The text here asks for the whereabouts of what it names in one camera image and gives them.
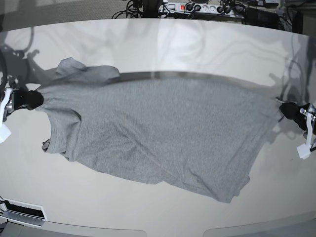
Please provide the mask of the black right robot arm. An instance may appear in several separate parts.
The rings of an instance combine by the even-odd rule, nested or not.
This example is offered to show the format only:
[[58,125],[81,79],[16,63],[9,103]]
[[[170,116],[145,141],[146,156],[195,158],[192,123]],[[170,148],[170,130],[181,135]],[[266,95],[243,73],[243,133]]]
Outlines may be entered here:
[[5,58],[0,53],[0,71],[2,72],[0,82],[0,107],[3,120],[14,111],[19,109],[34,110],[44,103],[41,93],[29,90],[27,87],[19,86],[15,81],[9,81]]

